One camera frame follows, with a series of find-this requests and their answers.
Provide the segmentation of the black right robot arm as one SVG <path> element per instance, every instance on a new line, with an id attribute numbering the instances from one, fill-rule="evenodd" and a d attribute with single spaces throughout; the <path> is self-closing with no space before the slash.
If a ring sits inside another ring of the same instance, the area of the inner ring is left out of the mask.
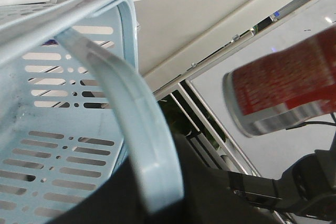
<path id="1" fill-rule="evenodd" d="M 278 180 L 228 172 L 228 181 L 252 206 L 335 222 L 335 141 L 300 158 Z"/>

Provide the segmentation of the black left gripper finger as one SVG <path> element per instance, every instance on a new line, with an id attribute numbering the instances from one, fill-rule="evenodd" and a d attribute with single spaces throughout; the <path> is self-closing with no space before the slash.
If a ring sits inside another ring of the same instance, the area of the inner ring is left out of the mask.
<path id="1" fill-rule="evenodd" d="M 91 196 L 53 223 L 276 223 L 233 192 L 242 174 L 205 166 L 182 135 L 155 140 L 139 165 L 131 153 Z"/>

